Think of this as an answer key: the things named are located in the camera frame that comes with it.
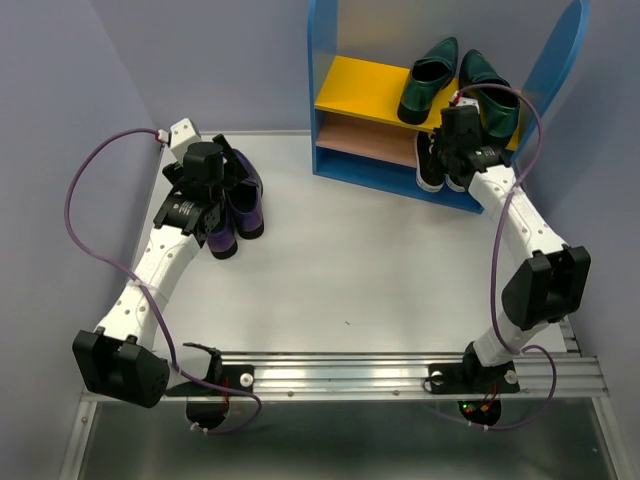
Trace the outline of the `black sneaker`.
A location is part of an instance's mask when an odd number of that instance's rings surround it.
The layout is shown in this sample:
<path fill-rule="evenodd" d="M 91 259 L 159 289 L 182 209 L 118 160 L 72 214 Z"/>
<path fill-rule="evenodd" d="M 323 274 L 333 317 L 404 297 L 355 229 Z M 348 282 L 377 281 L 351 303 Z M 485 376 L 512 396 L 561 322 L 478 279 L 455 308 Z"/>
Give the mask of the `black sneaker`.
<path fill-rule="evenodd" d="M 439 192 L 445 181 L 445 172 L 440 161 L 432 154 L 432 139 L 427 132 L 419 131 L 414 142 L 416 155 L 416 182 L 429 193 Z"/>
<path fill-rule="evenodd" d="M 467 191 L 467 188 L 463 184 L 461 184 L 459 179 L 455 176 L 446 174 L 445 182 L 446 182 L 446 185 L 455 192 L 463 193 Z"/>

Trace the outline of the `purple loafer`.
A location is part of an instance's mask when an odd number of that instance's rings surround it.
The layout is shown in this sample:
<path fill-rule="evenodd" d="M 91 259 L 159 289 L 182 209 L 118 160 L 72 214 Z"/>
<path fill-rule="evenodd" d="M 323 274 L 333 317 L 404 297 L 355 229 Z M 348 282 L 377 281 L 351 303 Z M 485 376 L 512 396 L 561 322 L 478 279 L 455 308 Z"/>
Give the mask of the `purple loafer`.
<path fill-rule="evenodd" d="M 229 192 L 228 206 L 238 234 L 243 239 L 257 239 L 264 233 L 263 182 L 248 158 L 238 149 L 234 153 L 248 177 Z"/>
<path fill-rule="evenodd" d="M 234 223 L 229 210 L 226 210 L 218 225 L 207 238 L 207 246 L 217 260 L 226 260 L 234 256 L 238 244 L 234 232 Z"/>

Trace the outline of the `green loafer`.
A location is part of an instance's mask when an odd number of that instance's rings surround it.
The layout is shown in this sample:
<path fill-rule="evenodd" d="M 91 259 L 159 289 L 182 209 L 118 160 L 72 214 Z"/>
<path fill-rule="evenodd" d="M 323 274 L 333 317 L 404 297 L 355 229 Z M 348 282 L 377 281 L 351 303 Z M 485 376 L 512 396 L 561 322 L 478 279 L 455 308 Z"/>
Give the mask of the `green loafer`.
<path fill-rule="evenodd" d="M 427 120 L 435 97 L 455 76 L 458 55 L 457 38 L 448 37 L 413 63 L 397 109 L 402 122 L 419 125 Z"/>
<path fill-rule="evenodd" d="M 478 50 L 471 49 L 463 57 L 459 72 L 459 87 L 494 84 L 509 87 L 491 63 Z M 484 142 L 496 147 L 506 147 L 519 121 L 519 98 L 511 91 L 494 87 L 468 90 L 464 96 L 478 101 Z"/>

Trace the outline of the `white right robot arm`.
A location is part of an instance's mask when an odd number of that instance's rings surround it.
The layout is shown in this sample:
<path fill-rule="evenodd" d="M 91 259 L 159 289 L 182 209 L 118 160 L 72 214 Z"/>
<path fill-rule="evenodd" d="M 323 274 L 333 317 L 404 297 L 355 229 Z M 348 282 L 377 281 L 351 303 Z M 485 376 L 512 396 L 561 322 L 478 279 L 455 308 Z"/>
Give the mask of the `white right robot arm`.
<path fill-rule="evenodd" d="M 591 257 L 556 234 L 518 185 L 504 151 L 484 144 L 480 114 L 471 105 L 441 112 L 434 157 L 460 181 L 496 225 L 517 269 L 504 288 L 490 281 L 492 325 L 458 363 L 431 364 L 425 389 L 436 395 L 516 393 L 514 358 L 527 343 L 580 306 Z"/>

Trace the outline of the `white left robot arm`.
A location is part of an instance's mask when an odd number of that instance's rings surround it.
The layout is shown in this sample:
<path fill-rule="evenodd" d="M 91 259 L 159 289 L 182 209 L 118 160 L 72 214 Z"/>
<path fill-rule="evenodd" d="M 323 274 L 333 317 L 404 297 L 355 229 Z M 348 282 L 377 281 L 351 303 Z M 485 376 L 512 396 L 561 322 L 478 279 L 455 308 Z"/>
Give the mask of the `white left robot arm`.
<path fill-rule="evenodd" d="M 186 267 L 207 246 L 218 260 L 238 249 L 227 195 L 247 179 L 238 153 L 223 135 L 195 139 L 181 160 L 166 166 L 169 194 L 153 219 L 147 246 L 114 306 L 91 331 L 80 331 L 72 351 L 86 388 L 145 408 L 166 393 L 225 392 L 220 352 L 196 345 L 186 376 L 173 343 L 153 351 L 157 332 L 169 332 L 162 313 Z"/>

